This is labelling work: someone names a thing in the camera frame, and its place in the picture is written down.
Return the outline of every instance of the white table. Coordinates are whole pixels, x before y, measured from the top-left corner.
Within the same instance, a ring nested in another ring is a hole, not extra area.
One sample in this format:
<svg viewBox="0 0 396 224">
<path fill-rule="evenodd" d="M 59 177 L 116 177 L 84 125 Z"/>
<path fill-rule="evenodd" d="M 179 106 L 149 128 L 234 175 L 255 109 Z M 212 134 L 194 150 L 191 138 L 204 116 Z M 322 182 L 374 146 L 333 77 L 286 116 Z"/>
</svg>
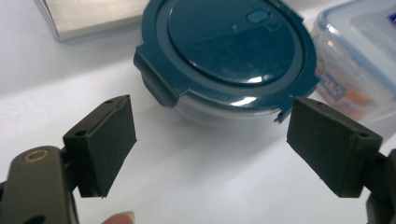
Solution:
<svg viewBox="0 0 396 224">
<path fill-rule="evenodd" d="M 288 0 L 307 17 L 339 1 Z M 0 7 L 0 181 L 32 147 L 62 136 L 103 101 L 130 94 L 138 142 L 105 199 L 80 199 L 80 223 L 133 210 L 138 224 L 366 223 L 286 143 L 289 121 L 208 127 L 161 107 L 134 67 L 138 27 L 56 42 L 33 0 Z M 391 138 L 381 149 L 388 155 Z"/>
</svg>

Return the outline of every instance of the teal plastic lid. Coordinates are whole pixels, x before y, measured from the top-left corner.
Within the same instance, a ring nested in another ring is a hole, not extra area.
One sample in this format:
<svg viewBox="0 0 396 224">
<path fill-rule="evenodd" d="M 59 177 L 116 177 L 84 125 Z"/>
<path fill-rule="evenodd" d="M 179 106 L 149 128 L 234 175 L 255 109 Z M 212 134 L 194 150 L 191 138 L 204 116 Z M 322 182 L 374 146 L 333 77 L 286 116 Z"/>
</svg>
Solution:
<svg viewBox="0 0 396 224">
<path fill-rule="evenodd" d="M 278 109 L 282 121 L 318 83 L 302 21 L 280 1 L 151 0 L 134 63 L 164 106 L 188 94 L 236 113 Z"/>
</svg>

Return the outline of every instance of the clear plastic container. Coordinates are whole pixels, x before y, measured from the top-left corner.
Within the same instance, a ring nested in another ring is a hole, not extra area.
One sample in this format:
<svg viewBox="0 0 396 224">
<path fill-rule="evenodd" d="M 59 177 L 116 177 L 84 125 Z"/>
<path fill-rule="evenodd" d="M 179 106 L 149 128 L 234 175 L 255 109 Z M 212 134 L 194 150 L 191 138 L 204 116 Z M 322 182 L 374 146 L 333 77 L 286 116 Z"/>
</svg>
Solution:
<svg viewBox="0 0 396 224">
<path fill-rule="evenodd" d="M 396 117 L 394 0 L 360 0 L 328 9 L 318 15 L 312 35 L 317 92 L 326 103 L 362 124 Z M 380 134 L 395 131 L 388 127 Z"/>
</svg>

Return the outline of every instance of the screw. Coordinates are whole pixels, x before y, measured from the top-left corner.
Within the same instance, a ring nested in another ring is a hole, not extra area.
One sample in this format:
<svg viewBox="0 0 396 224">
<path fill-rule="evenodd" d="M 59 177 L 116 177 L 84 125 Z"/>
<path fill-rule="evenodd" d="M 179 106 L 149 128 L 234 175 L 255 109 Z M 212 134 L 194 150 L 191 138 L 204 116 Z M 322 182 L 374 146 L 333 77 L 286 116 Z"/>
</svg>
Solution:
<svg viewBox="0 0 396 224">
<path fill-rule="evenodd" d="M 49 155 L 46 149 L 40 149 L 27 154 L 23 160 L 26 162 L 41 161 Z"/>
</svg>

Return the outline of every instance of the blue lid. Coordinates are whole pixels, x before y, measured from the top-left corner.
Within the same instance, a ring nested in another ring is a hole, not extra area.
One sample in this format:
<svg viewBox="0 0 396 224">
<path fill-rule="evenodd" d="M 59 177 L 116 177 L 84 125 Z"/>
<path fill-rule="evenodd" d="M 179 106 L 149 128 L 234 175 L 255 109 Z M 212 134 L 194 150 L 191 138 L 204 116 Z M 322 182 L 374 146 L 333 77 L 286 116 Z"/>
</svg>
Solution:
<svg viewBox="0 0 396 224">
<path fill-rule="evenodd" d="M 151 0 L 134 63 L 162 105 L 188 93 L 235 111 L 280 109 L 281 121 L 318 83 L 302 21 L 276 0 Z"/>
</svg>

